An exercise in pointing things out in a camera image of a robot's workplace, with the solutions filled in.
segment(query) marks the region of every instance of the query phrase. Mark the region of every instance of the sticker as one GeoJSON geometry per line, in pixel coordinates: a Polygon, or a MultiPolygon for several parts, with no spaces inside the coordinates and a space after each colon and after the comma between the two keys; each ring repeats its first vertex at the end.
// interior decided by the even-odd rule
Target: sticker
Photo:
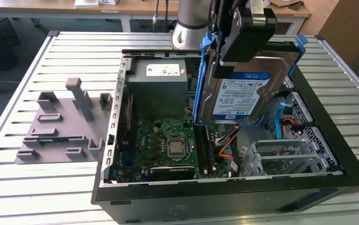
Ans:
{"type": "Polygon", "coordinates": [[[180,76],[178,64],[147,64],[146,76],[180,76]]]}
{"type": "Polygon", "coordinates": [[[233,161],[230,162],[230,168],[234,172],[237,172],[237,165],[233,161]]]}
{"type": "Polygon", "coordinates": [[[257,89],[268,83],[269,77],[269,73],[233,72],[233,79],[222,79],[213,116],[220,120],[242,119],[249,116],[260,98],[257,89]]]}
{"type": "Polygon", "coordinates": [[[99,10],[99,12],[102,12],[102,13],[118,13],[117,10],[99,10]]]}
{"type": "Polygon", "coordinates": [[[241,147],[240,150],[237,151],[240,154],[245,154],[246,153],[248,148],[246,147],[241,147]]]}

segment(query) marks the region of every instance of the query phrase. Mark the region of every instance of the cable cord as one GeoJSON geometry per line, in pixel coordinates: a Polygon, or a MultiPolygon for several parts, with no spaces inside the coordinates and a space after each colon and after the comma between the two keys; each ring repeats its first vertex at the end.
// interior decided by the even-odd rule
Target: cable cord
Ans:
{"type": "Polygon", "coordinates": [[[163,33],[166,33],[167,28],[167,0],[165,0],[165,20],[163,20],[163,33]]]}
{"type": "Polygon", "coordinates": [[[0,83],[19,83],[17,81],[0,81],[0,83]]]}
{"type": "Polygon", "coordinates": [[[158,2],[159,2],[159,0],[157,0],[157,3],[155,3],[155,12],[154,12],[154,15],[153,15],[153,18],[151,18],[151,33],[154,32],[154,24],[157,22],[158,2]]]}

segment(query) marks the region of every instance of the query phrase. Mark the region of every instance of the wooden desk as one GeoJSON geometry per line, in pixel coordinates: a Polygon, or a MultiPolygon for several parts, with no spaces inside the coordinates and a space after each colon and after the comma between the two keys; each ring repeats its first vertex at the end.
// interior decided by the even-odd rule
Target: wooden desk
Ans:
{"type": "Polygon", "coordinates": [[[117,5],[99,4],[98,8],[74,8],[74,0],[0,0],[0,12],[101,14],[101,10],[114,10],[119,13],[122,1],[117,5]]]}
{"type": "MultiPolygon", "coordinates": [[[[167,15],[169,19],[175,20],[175,14],[178,11],[178,0],[170,0],[167,4],[167,15]]],[[[310,13],[304,6],[300,7],[297,11],[289,9],[288,7],[276,7],[269,5],[268,8],[272,9],[278,23],[289,23],[286,27],[286,32],[282,34],[296,35],[298,29],[302,25],[305,18],[309,18],[310,13]]],[[[123,20],[130,19],[150,19],[150,15],[155,11],[155,0],[123,0],[119,13],[126,15],[123,20]]],[[[158,19],[163,19],[165,15],[165,1],[158,3],[158,19]]]]}
{"type": "MultiPolygon", "coordinates": [[[[155,0],[119,0],[117,5],[99,4],[98,8],[75,9],[74,0],[0,0],[0,17],[26,18],[81,18],[119,19],[123,32],[130,32],[130,19],[151,19],[155,11],[155,0]]],[[[278,23],[289,23],[286,35],[297,34],[304,19],[310,16],[301,7],[297,11],[288,7],[269,5],[278,23]]],[[[178,0],[169,0],[167,19],[177,19],[178,0]]],[[[159,0],[158,19],[163,19],[165,1],[159,0]]]]}

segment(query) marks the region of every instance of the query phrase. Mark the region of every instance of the metal table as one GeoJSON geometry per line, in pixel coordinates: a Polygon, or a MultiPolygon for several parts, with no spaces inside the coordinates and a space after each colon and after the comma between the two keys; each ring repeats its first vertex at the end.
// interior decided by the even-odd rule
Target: metal table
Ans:
{"type": "MultiPolygon", "coordinates": [[[[306,38],[298,68],[359,159],[359,79],[326,42],[313,36],[306,38]]],[[[274,36],[273,40],[293,37],[274,36]]],[[[57,97],[71,97],[63,86],[69,77],[82,80],[81,88],[90,97],[111,92],[122,48],[169,49],[169,35],[59,32],[55,37],[46,37],[0,117],[0,224],[115,224],[99,207],[89,203],[95,162],[15,165],[13,161],[38,108],[38,92],[53,90],[57,97]]],[[[328,221],[359,223],[359,192],[298,213],[185,223],[306,225],[328,221]]]]}

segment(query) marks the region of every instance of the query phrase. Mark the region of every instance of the gray pillar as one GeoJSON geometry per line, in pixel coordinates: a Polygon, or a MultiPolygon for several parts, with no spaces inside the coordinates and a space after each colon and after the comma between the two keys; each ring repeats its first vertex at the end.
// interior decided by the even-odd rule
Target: gray pillar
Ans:
{"type": "Polygon", "coordinates": [[[210,0],[180,0],[178,21],[171,33],[173,49],[197,50],[208,29],[210,0]]]}

